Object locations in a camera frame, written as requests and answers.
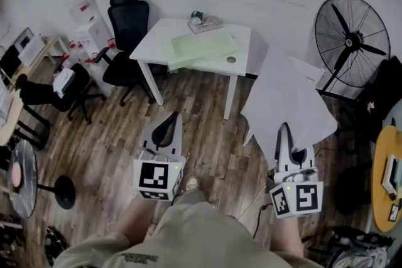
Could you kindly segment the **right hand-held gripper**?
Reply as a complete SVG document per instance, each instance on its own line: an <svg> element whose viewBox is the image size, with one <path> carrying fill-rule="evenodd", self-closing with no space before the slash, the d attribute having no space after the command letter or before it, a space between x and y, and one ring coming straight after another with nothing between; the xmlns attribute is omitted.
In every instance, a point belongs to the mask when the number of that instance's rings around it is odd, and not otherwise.
<svg viewBox="0 0 402 268"><path fill-rule="evenodd" d="M313 146L294 150L293 157L292 148L290 128L285 122L278 130L274 188L269 191L278 218L305 216L322 209L323 182L318 180L318 169L314 166ZM291 169L293 161L299 169Z"/></svg>

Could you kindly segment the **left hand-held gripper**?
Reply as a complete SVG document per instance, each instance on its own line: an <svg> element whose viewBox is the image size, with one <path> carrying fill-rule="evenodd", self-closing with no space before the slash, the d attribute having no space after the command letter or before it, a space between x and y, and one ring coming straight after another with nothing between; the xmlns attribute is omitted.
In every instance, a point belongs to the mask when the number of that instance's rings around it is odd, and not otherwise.
<svg viewBox="0 0 402 268"><path fill-rule="evenodd" d="M183 120L179 112L159 118L144 130L133 160L133 189L149 200L173 201L183 179Z"/></svg>

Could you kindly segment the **white sheet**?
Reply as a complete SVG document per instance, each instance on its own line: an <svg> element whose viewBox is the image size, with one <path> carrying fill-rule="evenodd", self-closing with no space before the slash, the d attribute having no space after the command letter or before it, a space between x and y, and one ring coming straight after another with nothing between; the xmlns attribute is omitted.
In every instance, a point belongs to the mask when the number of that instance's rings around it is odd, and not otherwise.
<svg viewBox="0 0 402 268"><path fill-rule="evenodd" d="M312 146L337 129L337 121L320 94L277 45L269 46L241 114L267 158L274 156L284 123L297 149Z"/></svg>

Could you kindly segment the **person's right forearm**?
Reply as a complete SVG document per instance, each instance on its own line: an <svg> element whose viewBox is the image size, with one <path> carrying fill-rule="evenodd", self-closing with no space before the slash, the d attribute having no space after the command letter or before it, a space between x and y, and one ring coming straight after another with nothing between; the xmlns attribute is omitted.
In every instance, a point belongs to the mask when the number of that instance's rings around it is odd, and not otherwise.
<svg viewBox="0 0 402 268"><path fill-rule="evenodd" d="M275 218L271 226L271 251L287 252L299 257L304 255L304 246L300 237L298 218Z"/></svg>

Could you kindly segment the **person's left forearm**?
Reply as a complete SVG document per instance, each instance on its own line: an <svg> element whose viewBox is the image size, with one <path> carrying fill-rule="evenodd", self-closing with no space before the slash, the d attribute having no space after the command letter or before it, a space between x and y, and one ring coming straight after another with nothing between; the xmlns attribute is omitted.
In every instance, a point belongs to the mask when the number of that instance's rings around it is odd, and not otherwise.
<svg viewBox="0 0 402 268"><path fill-rule="evenodd" d="M130 246L142 243L159 203L164 206L171 205L171 202L149 200L141 195L136 195L117 219L114 230L123 234L128 239Z"/></svg>

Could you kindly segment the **person's beige shoe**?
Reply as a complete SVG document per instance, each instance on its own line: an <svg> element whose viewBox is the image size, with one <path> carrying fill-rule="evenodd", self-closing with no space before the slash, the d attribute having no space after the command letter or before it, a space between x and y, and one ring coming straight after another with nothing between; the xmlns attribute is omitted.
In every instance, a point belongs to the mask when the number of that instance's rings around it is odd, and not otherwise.
<svg viewBox="0 0 402 268"><path fill-rule="evenodd" d="M189 193L193 190L199 189L200 181L197 176L191 176L185 184L185 192Z"/></svg>

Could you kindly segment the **black round stool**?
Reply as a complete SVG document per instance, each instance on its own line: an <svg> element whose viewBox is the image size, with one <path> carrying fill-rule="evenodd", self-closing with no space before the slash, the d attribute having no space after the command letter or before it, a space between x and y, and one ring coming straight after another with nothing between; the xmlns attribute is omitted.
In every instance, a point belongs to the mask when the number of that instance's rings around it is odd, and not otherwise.
<svg viewBox="0 0 402 268"><path fill-rule="evenodd" d="M371 177L371 165L346 168L335 183L335 208L342 215L350 215L358 208L371 204L371 189L366 180Z"/></svg>

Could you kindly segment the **white table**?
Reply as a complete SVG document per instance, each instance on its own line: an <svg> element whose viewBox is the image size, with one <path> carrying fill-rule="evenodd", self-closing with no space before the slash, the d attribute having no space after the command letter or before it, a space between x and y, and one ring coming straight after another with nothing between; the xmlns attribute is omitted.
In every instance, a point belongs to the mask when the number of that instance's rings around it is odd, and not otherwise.
<svg viewBox="0 0 402 268"><path fill-rule="evenodd" d="M227 120L231 113L237 79L246 75L251 28L235 24L225 24L222 28L209 31L209 33L216 34L222 30L226 30L230 34L236 45L236 51L226 53L220 57L212 58L209 56L201 62L188 65L187 68L227 75L229 77L229 88L227 89L223 116ZM168 46L171 45L171 39L185 35L193 35L188 27L187 20L159 19L129 56L130 59L138 62L146 83L156 103L160 106L164 104L164 100L149 65L152 63L168 65Z"/></svg>

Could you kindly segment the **white open box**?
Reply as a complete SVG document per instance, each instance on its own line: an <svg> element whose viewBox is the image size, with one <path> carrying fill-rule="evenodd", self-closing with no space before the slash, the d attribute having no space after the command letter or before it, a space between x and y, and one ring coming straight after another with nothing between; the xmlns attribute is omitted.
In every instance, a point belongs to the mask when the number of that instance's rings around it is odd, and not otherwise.
<svg viewBox="0 0 402 268"><path fill-rule="evenodd" d="M402 158L388 156L381 184L391 200L402 198Z"/></svg>

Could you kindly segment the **yellow round table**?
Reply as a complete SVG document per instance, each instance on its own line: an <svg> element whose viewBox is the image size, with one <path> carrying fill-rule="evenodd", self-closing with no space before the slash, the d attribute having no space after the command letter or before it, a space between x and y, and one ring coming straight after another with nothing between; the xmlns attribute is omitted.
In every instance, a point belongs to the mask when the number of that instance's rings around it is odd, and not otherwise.
<svg viewBox="0 0 402 268"><path fill-rule="evenodd" d="M391 231L402 218L401 209L397 222L388 221L391 205L393 203L399 205L399 200L391 200L381 184L386 161L390 154L396 158L402 158L402 131L395 126L388 125L378 136L371 172L372 211L376 228L381 232Z"/></svg>

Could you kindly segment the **person's beige shirt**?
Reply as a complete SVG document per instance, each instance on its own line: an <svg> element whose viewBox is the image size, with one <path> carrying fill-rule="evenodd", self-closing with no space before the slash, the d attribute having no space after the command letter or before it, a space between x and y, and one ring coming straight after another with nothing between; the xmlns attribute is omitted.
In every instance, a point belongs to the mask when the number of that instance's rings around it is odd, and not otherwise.
<svg viewBox="0 0 402 268"><path fill-rule="evenodd" d="M176 204L152 237L130 245L112 232L62 252L53 268L322 268L288 252L272 252L247 228L209 203Z"/></svg>

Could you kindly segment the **black high-back office chair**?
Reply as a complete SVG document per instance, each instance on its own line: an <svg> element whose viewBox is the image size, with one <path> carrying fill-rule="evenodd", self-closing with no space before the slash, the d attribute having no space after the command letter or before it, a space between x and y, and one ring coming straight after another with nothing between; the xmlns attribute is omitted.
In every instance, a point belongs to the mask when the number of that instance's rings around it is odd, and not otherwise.
<svg viewBox="0 0 402 268"><path fill-rule="evenodd" d="M110 0L107 10L114 31L114 38L119 53L110 58L103 48L94 58L94 63L104 60L107 68L103 81L117 87L126 87L119 104L125 106L125 98L139 85L148 96L148 102L155 102L153 94L145 86L145 77L137 60L130 59L130 54L140 44L148 32L149 4L144 0Z"/></svg>

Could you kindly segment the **small black and white tag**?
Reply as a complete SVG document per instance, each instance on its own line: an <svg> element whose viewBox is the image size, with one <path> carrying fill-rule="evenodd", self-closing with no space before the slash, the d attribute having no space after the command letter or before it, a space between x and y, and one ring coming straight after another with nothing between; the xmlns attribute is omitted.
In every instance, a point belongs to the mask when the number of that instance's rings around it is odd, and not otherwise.
<svg viewBox="0 0 402 268"><path fill-rule="evenodd" d="M398 221L400 208L401 207L399 205L397 205L397 204L393 203L391 205L391 210L390 210L389 217L388 217L389 222L397 222Z"/></svg>

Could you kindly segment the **brown book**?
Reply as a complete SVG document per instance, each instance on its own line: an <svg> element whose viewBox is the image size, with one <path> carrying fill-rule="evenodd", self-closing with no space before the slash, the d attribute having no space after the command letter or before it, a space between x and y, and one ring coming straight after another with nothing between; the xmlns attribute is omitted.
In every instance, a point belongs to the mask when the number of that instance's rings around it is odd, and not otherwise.
<svg viewBox="0 0 402 268"><path fill-rule="evenodd" d="M216 17L210 16L208 18L200 19L199 17L191 18L188 22L188 27L194 34L211 31L214 29L222 28L224 26L223 21Z"/></svg>

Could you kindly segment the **grey and black bag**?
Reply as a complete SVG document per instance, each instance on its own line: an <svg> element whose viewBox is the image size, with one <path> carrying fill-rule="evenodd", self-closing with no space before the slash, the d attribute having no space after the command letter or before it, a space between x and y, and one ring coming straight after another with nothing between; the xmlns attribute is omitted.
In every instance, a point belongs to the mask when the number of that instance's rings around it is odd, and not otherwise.
<svg viewBox="0 0 402 268"><path fill-rule="evenodd" d="M327 250L331 252L327 268L386 268L388 249L394 238L357 228L333 228Z"/></svg>

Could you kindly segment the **white water dispenser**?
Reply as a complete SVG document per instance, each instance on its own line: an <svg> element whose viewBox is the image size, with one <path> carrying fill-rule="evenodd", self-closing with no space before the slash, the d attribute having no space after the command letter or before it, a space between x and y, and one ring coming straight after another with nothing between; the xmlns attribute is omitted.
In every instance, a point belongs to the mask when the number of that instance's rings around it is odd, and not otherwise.
<svg viewBox="0 0 402 268"><path fill-rule="evenodd" d="M73 49L79 61L94 77L103 77L108 64L95 62L100 51L109 46L113 35L107 26L96 0L66 0L65 5L77 28L73 33Z"/></svg>

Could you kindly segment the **black floor fan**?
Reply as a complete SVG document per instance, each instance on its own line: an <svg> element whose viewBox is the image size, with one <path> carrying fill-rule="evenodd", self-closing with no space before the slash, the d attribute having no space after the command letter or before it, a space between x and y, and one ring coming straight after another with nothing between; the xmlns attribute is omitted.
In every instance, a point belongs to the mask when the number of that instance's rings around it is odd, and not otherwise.
<svg viewBox="0 0 402 268"><path fill-rule="evenodd" d="M364 88L383 61L391 56L391 43L384 21L364 0L326 0L314 25L318 54L330 73L318 92L336 97L340 82Z"/></svg>

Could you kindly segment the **black low-back office chair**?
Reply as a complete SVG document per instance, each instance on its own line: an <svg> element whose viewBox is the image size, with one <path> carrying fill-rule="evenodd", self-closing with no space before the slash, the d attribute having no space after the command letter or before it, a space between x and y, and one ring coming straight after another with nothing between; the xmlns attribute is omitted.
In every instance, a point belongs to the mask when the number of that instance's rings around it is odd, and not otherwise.
<svg viewBox="0 0 402 268"><path fill-rule="evenodd" d="M92 121L87 114L85 103L87 100L101 98L106 100L103 93L89 94L89 90L95 87L95 82L91 80L88 71L79 63L72 65L74 72L72 81L63 91L63 97L60 97L53 86L43 83L34 83L28 80L25 74L21 74L16 81L16 90L20 90L20 97L25 105L44 105L50 104L60 112L68 112L69 121L73 120L72 114L81 106L82 113L88 124Z"/></svg>

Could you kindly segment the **light wooden desk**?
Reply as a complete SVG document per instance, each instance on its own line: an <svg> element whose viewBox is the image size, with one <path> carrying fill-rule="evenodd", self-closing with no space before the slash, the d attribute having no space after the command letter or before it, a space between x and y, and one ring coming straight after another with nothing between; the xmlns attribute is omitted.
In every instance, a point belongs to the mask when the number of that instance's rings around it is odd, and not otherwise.
<svg viewBox="0 0 402 268"><path fill-rule="evenodd" d="M67 45L62 41L61 37L51 36L44 43L45 47L41 50L40 54L36 57L34 62L29 67L20 65L12 79L16 80L21 74L30 76L35 70L38 69L41 62L47 58L55 66L64 55L69 55L70 50Z"/></svg>

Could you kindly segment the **round glass table black base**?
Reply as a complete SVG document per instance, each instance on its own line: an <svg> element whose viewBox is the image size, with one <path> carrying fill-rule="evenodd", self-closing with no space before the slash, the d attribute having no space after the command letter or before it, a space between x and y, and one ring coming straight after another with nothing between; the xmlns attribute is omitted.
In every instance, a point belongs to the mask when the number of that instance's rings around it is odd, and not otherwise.
<svg viewBox="0 0 402 268"><path fill-rule="evenodd" d="M11 153L7 183L11 204L23 219L32 215L39 189L53 193L58 205L65 210L75 205L75 186L68 176L59 176L53 186L39 184L36 154L27 140L17 143Z"/></svg>

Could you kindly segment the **black patterned floor object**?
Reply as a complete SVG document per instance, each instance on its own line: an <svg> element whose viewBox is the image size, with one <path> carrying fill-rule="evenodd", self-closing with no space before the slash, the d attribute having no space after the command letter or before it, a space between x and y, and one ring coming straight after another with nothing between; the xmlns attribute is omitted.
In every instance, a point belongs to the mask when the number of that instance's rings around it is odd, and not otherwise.
<svg viewBox="0 0 402 268"><path fill-rule="evenodd" d="M43 245L50 267L53 267L55 259L68 248L65 237L55 227L51 226L46 228Z"/></svg>

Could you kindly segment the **white flat box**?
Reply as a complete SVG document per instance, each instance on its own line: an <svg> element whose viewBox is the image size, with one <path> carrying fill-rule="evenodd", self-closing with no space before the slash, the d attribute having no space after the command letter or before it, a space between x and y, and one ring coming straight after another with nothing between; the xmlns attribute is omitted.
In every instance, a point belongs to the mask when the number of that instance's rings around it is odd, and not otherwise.
<svg viewBox="0 0 402 268"><path fill-rule="evenodd" d="M44 47L45 44L40 36L32 38L18 55L23 66L29 67Z"/></svg>

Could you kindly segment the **black monitor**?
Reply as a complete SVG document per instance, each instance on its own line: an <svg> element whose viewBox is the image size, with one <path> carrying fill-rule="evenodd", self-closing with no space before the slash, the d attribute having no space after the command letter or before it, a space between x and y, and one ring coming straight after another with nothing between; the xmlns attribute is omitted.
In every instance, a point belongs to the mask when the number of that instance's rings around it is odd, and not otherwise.
<svg viewBox="0 0 402 268"><path fill-rule="evenodd" d="M11 45L0 59L0 68L9 78L13 77L21 65L21 60L18 56L19 51L14 45Z"/></svg>

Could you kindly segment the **black picture frame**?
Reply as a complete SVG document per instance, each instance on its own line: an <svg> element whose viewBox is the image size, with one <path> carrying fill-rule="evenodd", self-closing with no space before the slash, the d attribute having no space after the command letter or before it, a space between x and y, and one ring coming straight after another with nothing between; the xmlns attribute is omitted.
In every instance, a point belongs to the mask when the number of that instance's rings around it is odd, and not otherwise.
<svg viewBox="0 0 402 268"><path fill-rule="evenodd" d="M24 50L27 44L34 38L34 34L32 33L29 27L25 28L21 34L16 38L13 45L20 53Z"/></svg>

